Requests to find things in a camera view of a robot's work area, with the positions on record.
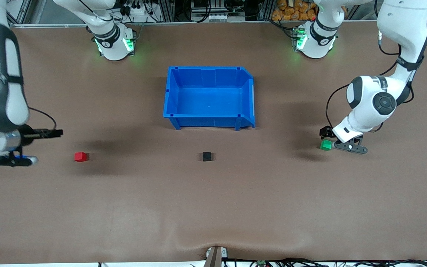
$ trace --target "red cube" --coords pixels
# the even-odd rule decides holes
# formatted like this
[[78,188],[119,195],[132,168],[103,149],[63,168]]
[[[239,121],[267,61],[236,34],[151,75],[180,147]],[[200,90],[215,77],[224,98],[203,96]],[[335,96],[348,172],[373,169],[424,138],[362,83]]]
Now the red cube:
[[75,153],[74,160],[76,162],[86,162],[88,161],[88,154],[84,152]]

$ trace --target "robot logo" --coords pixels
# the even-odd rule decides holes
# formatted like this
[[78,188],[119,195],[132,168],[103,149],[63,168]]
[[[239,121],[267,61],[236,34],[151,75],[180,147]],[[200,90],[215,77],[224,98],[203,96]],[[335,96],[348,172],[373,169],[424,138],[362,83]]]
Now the robot logo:
[[110,48],[111,44],[109,42],[102,42],[104,48]]

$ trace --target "brown mat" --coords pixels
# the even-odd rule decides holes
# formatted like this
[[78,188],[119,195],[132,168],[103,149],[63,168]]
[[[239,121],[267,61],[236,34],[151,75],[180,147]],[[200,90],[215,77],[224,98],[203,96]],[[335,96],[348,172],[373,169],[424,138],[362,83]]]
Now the brown mat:
[[[27,99],[65,134],[27,147],[38,165],[0,167],[0,263],[199,260],[211,245],[238,258],[427,258],[427,51],[415,100],[354,155],[319,150],[318,130],[334,89],[395,60],[373,22],[345,23],[321,60],[269,24],[145,27],[120,62],[82,28],[15,32]],[[258,127],[174,130],[162,117],[173,65],[246,67]],[[338,93],[332,123],[349,111]],[[51,127],[36,113],[30,125]]]

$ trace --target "blue storage bin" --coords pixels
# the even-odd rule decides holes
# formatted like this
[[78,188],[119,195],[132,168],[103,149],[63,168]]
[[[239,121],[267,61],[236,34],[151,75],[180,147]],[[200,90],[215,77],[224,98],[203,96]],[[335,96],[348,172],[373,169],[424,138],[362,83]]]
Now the blue storage bin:
[[255,127],[253,76],[243,67],[171,66],[164,117],[181,127]]

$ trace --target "green led light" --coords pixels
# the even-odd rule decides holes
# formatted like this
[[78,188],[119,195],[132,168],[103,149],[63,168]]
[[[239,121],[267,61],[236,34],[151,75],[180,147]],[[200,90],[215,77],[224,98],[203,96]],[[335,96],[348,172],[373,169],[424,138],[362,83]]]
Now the green led light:
[[331,50],[332,47],[334,46],[334,41],[335,41],[335,37],[331,40],[331,45],[329,46],[329,50]]
[[98,51],[100,51],[100,53],[102,52],[102,49],[100,48],[100,44],[98,43],[98,41],[95,39],[95,44],[98,47]]
[[133,51],[133,41],[131,39],[123,39],[123,42],[128,51]]
[[304,48],[304,44],[305,44],[305,42],[307,41],[307,35],[306,34],[304,34],[302,37],[301,37],[301,39],[299,39],[298,40],[298,44],[296,45],[296,47],[298,48],[298,49],[303,49]]

